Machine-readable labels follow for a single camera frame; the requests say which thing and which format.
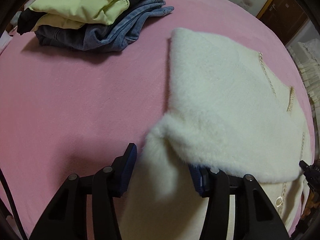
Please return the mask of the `white fuzzy cardigan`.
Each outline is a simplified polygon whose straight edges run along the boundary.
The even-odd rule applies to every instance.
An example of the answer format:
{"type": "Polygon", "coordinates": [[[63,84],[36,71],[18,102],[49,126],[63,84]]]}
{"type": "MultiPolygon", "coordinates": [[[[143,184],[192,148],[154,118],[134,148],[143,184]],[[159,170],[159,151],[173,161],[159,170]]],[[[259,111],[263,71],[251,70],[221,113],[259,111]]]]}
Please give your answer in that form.
{"type": "Polygon", "coordinates": [[[170,44],[168,110],[150,130],[129,185],[123,239],[198,239],[208,201],[189,165],[252,174],[287,229],[312,159],[295,85],[285,85],[260,52],[230,38],[177,28],[170,44]]]}

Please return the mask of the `pink bed blanket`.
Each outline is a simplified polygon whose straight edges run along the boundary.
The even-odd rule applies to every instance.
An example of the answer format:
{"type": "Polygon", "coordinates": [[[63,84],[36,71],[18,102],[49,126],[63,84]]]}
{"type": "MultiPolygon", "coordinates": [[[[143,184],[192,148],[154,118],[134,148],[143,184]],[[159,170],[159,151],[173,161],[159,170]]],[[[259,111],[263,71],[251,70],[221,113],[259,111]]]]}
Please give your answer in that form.
{"type": "Polygon", "coordinates": [[[303,81],[268,27],[228,0],[167,5],[174,11],[148,19],[121,53],[42,47],[32,33],[14,35],[1,53],[1,169],[27,234],[69,174],[94,174],[130,142],[142,146],[166,110],[175,28],[218,33],[261,52],[274,74],[295,87],[313,130],[303,81]]]}

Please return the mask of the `beige ruffled cover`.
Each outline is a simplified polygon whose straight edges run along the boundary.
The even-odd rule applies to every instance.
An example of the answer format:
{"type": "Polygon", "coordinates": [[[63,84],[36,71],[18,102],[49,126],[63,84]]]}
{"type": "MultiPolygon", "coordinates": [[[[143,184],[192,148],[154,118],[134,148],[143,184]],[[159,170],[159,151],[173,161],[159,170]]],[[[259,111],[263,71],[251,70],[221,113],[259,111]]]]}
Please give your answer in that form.
{"type": "Polygon", "coordinates": [[[319,119],[319,39],[297,42],[288,47],[319,119]]]}

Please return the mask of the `blue folded jeans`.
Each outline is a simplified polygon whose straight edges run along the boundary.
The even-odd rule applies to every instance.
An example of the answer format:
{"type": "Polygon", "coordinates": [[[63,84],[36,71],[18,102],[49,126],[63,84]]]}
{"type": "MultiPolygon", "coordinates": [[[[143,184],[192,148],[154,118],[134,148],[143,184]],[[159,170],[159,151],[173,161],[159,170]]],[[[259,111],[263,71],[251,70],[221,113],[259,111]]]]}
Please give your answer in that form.
{"type": "Polygon", "coordinates": [[[112,25],[85,24],[79,29],[62,29],[41,25],[35,35],[42,46],[70,48],[79,51],[119,52],[138,40],[150,17],[163,17],[173,12],[165,0],[145,0],[112,25]]]}

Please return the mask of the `light green folded garment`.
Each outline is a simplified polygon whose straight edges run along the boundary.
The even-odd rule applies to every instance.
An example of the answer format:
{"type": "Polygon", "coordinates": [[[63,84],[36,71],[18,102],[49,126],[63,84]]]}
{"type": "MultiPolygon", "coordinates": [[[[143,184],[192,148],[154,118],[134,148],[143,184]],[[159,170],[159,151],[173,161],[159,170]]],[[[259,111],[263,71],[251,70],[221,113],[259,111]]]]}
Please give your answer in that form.
{"type": "Polygon", "coordinates": [[[129,6],[129,0],[36,0],[29,9],[45,15],[31,30],[40,25],[63,29],[79,29],[86,23],[111,25],[129,6]]]}

